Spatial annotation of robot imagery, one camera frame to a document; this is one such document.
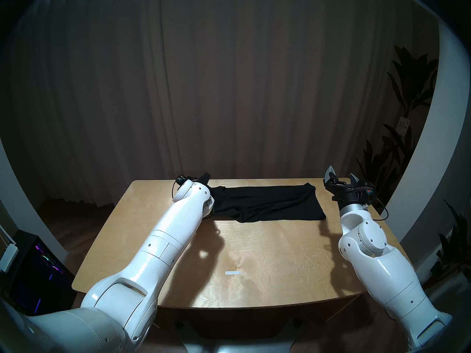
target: curtain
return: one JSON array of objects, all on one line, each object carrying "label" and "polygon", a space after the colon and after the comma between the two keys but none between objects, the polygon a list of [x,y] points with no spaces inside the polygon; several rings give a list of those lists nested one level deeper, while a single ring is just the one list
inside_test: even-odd
[{"label": "curtain", "polygon": [[346,175],[398,119],[386,72],[412,20],[408,0],[36,0],[2,91],[53,198],[117,203],[179,173]]}]

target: black cloth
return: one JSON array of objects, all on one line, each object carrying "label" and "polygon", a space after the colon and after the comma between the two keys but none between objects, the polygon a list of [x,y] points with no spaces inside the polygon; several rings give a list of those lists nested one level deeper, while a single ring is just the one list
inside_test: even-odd
[{"label": "black cloth", "polygon": [[316,188],[302,186],[210,188],[213,214],[241,223],[268,220],[324,220]]}]

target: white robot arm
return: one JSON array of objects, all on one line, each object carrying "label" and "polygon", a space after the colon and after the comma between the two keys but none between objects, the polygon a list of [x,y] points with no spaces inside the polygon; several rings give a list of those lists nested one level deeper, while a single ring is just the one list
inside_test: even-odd
[{"label": "white robot arm", "polygon": [[373,185],[350,175],[339,181],[332,167],[325,173],[325,188],[334,194],[340,210],[342,237],[339,251],[349,261],[370,295],[405,329],[412,349],[437,335],[451,316],[435,309],[417,275],[401,252],[388,244],[383,229],[367,207],[375,197]]},{"label": "white robot arm", "polygon": [[27,338],[48,352],[133,352],[141,345],[165,280],[213,209],[204,184],[185,178],[177,182],[181,187],[173,204],[131,262],[97,282],[79,309],[24,317],[5,304]]},{"label": "white robot arm", "polygon": [[[339,205],[343,231],[339,251],[370,295],[402,324],[410,347],[420,348],[452,317],[433,307],[413,267],[372,220],[367,207],[375,197],[373,185],[354,175],[350,180],[350,184],[340,181],[332,167],[324,178],[325,188]],[[133,260],[96,283],[80,309],[24,317],[6,306],[27,338],[48,352],[133,352],[141,345],[154,321],[165,280],[214,204],[204,184],[189,179],[177,182],[181,187],[174,204]]]}]

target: table surface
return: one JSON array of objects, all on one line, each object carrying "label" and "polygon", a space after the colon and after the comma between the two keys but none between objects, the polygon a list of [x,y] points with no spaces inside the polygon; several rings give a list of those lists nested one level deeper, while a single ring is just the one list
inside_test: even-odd
[{"label": "table surface", "polygon": [[[210,186],[316,187],[323,221],[203,220],[164,284],[158,304],[179,308],[243,308],[323,301],[365,292],[337,249],[342,235],[337,203],[321,178],[210,180]],[[171,205],[173,180],[139,180],[129,186],[103,225],[72,287],[87,292],[131,261]],[[378,213],[370,206],[373,218]],[[400,246],[385,222],[389,244]],[[240,274],[226,275],[226,271]]]}]

